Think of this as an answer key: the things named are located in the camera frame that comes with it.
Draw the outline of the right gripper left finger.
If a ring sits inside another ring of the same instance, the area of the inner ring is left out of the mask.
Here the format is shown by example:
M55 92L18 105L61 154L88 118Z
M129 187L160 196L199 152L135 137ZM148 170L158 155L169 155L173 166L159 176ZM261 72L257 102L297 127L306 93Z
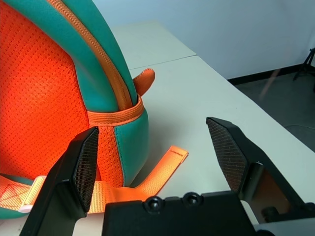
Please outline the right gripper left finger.
M23 236L70 236L90 210L96 179L99 129L75 136L49 171L21 230Z

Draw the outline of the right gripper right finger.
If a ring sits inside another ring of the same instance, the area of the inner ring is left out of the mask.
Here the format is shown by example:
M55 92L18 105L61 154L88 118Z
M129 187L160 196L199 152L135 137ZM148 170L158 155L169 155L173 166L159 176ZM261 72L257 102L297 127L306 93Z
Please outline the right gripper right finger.
M206 119L216 157L231 190L251 207L258 221L313 218L314 203L304 202L266 153L233 123Z

